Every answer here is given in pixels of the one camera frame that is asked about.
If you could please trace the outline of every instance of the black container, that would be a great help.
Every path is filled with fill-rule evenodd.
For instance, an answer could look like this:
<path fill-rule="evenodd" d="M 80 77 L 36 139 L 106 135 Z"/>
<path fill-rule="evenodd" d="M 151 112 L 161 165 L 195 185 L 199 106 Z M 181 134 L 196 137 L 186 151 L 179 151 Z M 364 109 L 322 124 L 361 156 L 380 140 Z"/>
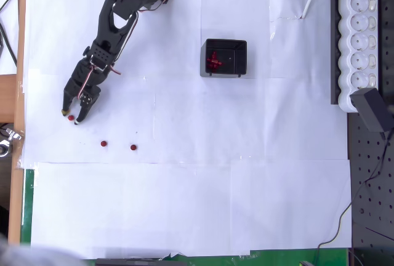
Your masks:
<path fill-rule="evenodd" d="M 246 74 L 246 41 L 207 39 L 201 48 L 202 77 L 241 77 Z"/>

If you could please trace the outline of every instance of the green board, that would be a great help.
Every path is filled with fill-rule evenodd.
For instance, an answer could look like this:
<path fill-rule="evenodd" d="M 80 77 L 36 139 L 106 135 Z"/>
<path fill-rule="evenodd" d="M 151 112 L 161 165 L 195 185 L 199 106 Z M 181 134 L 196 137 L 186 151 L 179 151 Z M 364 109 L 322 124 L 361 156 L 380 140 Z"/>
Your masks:
<path fill-rule="evenodd" d="M 25 201 L 23 224 L 21 226 L 21 243 L 31 241 L 31 216 L 33 212 L 34 171 L 25 170 Z M 321 249 L 319 266 L 347 266 L 347 249 Z M 314 261 L 316 249 L 251 251 L 249 256 L 227 257 L 185 257 L 177 255 L 166 260 L 187 262 L 188 266 L 298 266 L 300 261 Z"/>

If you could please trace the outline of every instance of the white power strip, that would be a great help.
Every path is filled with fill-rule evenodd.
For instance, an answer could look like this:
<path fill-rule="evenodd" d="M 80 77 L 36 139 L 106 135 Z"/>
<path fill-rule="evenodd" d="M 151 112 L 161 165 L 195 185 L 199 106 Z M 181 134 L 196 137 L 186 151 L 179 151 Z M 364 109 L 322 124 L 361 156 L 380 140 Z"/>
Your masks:
<path fill-rule="evenodd" d="M 377 0 L 339 0 L 338 104 L 345 112 L 357 112 L 350 95 L 364 87 L 376 87 L 378 76 Z"/>

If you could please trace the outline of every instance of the black pegboard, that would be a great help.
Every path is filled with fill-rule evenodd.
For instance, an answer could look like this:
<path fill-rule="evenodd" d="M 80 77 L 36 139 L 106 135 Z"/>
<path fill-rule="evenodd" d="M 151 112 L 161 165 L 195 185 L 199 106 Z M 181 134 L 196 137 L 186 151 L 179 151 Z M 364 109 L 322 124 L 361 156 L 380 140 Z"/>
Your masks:
<path fill-rule="evenodd" d="M 377 234 L 371 236 L 370 233 L 371 231 L 363 226 L 353 225 L 356 256 L 362 261 L 364 266 L 394 265 L 394 241 L 389 245 L 390 242 L 387 242 L 386 238 Z"/>
<path fill-rule="evenodd" d="M 394 0 L 378 0 L 379 92 L 394 105 Z M 370 133 L 361 117 L 348 116 L 352 196 L 376 167 L 383 154 L 380 134 Z M 394 140 L 389 142 L 380 176 L 360 190 L 352 205 L 353 246 L 369 257 L 383 255 L 394 265 Z"/>

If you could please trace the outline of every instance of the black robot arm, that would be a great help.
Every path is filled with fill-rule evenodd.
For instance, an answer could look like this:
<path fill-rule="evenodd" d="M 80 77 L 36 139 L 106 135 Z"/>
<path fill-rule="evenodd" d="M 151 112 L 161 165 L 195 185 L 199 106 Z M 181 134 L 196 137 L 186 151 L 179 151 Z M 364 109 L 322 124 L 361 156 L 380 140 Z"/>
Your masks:
<path fill-rule="evenodd" d="M 81 123 L 100 95 L 98 84 L 106 80 L 126 45 L 135 25 L 139 10 L 150 9 L 159 0 L 105 0 L 98 19 L 97 37 L 83 53 L 64 88 L 62 114 L 70 112 L 74 98 L 80 99 L 81 111 L 75 124 Z M 114 25 L 114 14 L 127 23 L 122 28 Z"/>

